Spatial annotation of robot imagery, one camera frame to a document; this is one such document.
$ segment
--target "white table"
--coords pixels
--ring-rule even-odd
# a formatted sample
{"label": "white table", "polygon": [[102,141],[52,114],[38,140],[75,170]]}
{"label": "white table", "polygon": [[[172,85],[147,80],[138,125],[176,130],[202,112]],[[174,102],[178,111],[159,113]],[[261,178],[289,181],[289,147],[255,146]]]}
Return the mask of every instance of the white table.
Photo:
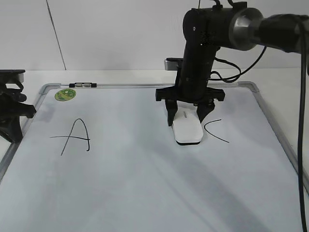
{"label": "white table", "polygon": [[[235,70],[219,70],[223,77],[237,74]],[[46,83],[95,82],[101,84],[172,84],[176,72],[149,71],[26,71],[23,91],[32,104],[39,89]],[[297,150],[297,127],[300,92],[300,69],[253,69],[240,81],[253,81],[260,89],[294,150]],[[9,143],[0,138],[0,159]],[[309,118],[305,118],[304,167],[309,172]]]}

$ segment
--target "white wall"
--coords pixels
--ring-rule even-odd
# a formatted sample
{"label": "white wall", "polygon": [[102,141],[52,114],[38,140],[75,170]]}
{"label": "white wall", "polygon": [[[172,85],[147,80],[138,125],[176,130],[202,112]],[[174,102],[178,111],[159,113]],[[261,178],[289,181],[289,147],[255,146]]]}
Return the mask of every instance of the white wall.
{"label": "white wall", "polygon": [[45,0],[0,1],[0,69],[64,69]]}
{"label": "white wall", "polygon": [[[198,0],[50,0],[68,69],[162,69],[166,57],[181,57],[184,14]],[[202,0],[202,7],[214,2]],[[249,0],[264,16],[309,14],[309,0]],[[222,49],[218,57],[245,68],[259,55]],[[258,67],[298,67],[300,56],[269,49]]]}
{"label": "white wall", "polygon": [[[182,57],[184,14],[198,0],[48,0],[67,69],[163,69]],[[228,6],[227,0],[221,1]],[[309,14],[309,0],[248,0],[264,16]],[[214,3],[201,0],[202,7]],[[1,0],[0,69],[62,70],[46,0]],[[248,67],[249,52],[221,49],[218,57]],[[269,49],[257,67],[299,67],[298,54]],[[215,68],[227,68],[215,64]]]}

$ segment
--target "black clamp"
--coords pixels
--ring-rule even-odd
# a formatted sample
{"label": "black clamp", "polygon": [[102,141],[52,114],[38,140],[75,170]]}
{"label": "black clamp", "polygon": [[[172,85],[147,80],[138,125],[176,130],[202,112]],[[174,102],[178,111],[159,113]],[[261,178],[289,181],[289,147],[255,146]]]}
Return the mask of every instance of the black clamp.
{"label": "black clamp", "polygon": [[92,83],[92,82],[75,82],[75,83],[70,83],[69,88],[96,88],[97,84]]}
{"label": "black clamp", "polygon": [[175,85],[172,87],[156,89],[155,91],[155,99],[157,102],[163,99],[165,100],[165,106],[168,112],[169,126],[173,124],[174,117],[178,110],[177,101],[192,103],[194,106],[197,106],[197,116],[199,121],[202,122],[204,118],[214,110],[214,100],[217,99],[218,101],[222,102],[225,98],[225,93],[222,89],[209,87],[205,87],[204,97],[197,101],[192,101],[182,97],[178,90],[182,62],[182,58],[167,58],[165,60],[165,70],[177,70]]}
{"label": "black clamp", "polygon": [[[36,110],[26,105],[27,97],[22,94],[25,70],[0,70],[0,136],[9,142],[20,142],[23,138],[20,128],[20,116],[33,118]],[[6,84],[16,84],[19,89],[7,88]]]}

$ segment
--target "curved line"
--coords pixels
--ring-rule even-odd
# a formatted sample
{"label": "curved line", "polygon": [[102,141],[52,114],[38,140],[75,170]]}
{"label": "curved line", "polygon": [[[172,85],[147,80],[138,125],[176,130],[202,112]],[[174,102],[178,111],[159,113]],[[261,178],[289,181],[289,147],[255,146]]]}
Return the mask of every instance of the curved line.
{"label": "curved line", "polygon": [[224,139],[221,139],[221,138],[219,138],[218,136],[215,136],[214,134],[210,133],[210,132],[206,129],[206,126],[207,126],[208,124],[210,124],[210,123],[212,123],[212,122],[218,122],[218,121],[221,121],[221,119],[214,120],[214,121],[211,121],[211,122],[206,123],[206,124],[204,125],[204,129],[205,129],[205,131],[206,131],[208,134],[210,134],[210,135],[212,135],[213,137],[215,137],[215,138],[217,138],[217,139],[220,139],[221,141],[226,142],[226,143],[229,144],[229,143],[230,143],[229,141],[224,140]]}
{"label": "curved line", "polygon": [[84,121],[83,121],[81,118],[78,118],[78,119],[76,119],[76,120],[74,121],[74,123],[73,123],[72,129],[71,129],[71,131],[70,131],[70,133],[69,133],[69,136],[68,136],[68,139],[67,139],[67,141],[66,141],[66,144],[64,145],[64,148],[63,148],[63,150],[62,150],[62,152],[61,152],[61,156],[63,155],[63,152],[64,152],[64,150],[66,149],[66,146],[67,146],[67,144],[68,144],[68,141],[69,141],[69,139],[70,139],[70,137],[71,137],[71,134],[72,134],[72,132],[73,132],[75,123],[76,123],[78,120],[81,120],[81,122],[83,123],[83,125],[84,125],[84,127],[85,127],[86,134],[87,134],[87,138],[88,138],[88,139],[87,139],[87,141],[88,141],[88,150],[87,150],[87,151],[90,150],[90,142],[89,142],[89,136],[88,136],[87,127],[86,127]]}

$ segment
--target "whiteboard frame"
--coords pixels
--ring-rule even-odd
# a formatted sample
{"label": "whiteboard frame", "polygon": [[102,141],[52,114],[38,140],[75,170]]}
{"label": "whiteboard frame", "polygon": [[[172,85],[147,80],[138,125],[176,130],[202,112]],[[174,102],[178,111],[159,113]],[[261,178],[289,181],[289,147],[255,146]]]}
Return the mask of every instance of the whiteboard frame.
{"label": "whiteboard frame", "polygon": [[[161,87],[169,87],[170,85],[161,84],[161,85],[126,85],[126,84],[117,84],[117,85],[109,85],[109,84],[97,84],[96,88],[161,88]],[[227,87],[244,87],[248,88],[253,96],[255,97],[257,103],[259,104],[262,112],[264,113],[266,119],[268,120],[268,123],[270,124],[272,130],[275,132],[276,137],[278,141],[280,142],[285,154],[287,155],[289,161],[293,165],[295,171],[298,173],[298,163],[297,163],[297,155],[295,151],[292,149],[292,146],[288,142],[286,136],[284,135],[282,129],[280,128],[279,124],[277,123],[275,117],[269,110],[265,100],[263,99],[258,87],[254,82],[250,81],[240,81],[237,83],[209,83],[209,87],[212,88],[227,88]],[[61,83],[49,83],[44,86],[42,86],[41,90],[39,91],[39,94],[37,96],[37,99],[35,101],[35,108],[37,111],[39,111],[41,104],[43,103],[46,95],[48,92],[52,89],[64,89],[69,88],[69,84],[61,84]],[[31,126],[31,123],[33,121],[33,118],[27,118],[22,126],[22,132],[25,135]],[[12,143],[8,150],[6,151],[4,157],[2,158],[0,162],[0,183],[2,181],[2,178],[5,175],[5,172],[7,168],[9,167],[20,143]],[[307,192],[309,192],[309,176],[308,173],[304,170],[304,186]]]}

